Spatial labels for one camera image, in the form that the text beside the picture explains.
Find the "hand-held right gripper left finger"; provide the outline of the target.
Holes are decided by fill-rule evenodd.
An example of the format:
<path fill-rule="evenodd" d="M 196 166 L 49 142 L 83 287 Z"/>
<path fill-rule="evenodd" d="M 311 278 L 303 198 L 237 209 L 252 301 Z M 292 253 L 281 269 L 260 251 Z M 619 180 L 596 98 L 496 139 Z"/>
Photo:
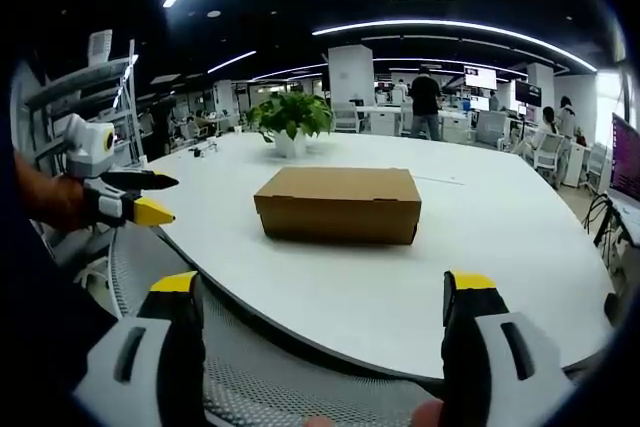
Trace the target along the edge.
<path fill-rule="evenodd" d="M 153 284 L 87 354 L 74 401 L 96 426 L 205 426 L 198 274 Z"/>

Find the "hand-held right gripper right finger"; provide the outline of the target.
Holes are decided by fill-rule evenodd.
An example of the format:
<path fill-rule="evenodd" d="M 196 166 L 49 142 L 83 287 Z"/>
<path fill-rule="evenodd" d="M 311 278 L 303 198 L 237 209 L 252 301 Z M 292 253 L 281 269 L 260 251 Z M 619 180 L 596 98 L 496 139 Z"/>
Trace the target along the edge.
<path fill-rule="evenodd" d="M 443 327 L 442 426 L 541 426 L 572 393 L 559 348 L 488 277 L 444 273 Z"/>

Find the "person's left hand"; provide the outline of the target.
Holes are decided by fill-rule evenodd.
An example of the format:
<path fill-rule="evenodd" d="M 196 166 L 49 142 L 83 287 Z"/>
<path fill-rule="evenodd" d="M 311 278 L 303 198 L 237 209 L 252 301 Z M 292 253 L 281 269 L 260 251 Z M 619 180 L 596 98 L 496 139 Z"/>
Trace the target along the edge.
<path fill-rule="evenodd" d="M 67 176 L 47 176 L 17 151 L 14 164 L 21 202 L 31 220 L 64 232 L 84 229 L 92 223 L 84 187 L 78 181 Z"/>

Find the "person's right hand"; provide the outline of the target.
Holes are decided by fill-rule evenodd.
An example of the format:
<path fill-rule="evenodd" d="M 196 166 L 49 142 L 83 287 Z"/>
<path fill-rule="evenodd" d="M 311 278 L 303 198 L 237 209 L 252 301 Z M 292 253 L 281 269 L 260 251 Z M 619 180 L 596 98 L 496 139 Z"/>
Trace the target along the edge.
<path fill-rule="evenodd" d="M 443 408 L 443 402 L 432 400 L 422 403 L 412 413 L 411 427 L 438 427 Z M 334 422 L 326 416 L 314 416 L 309 418 L 305 427 L 333 427 Z"/>

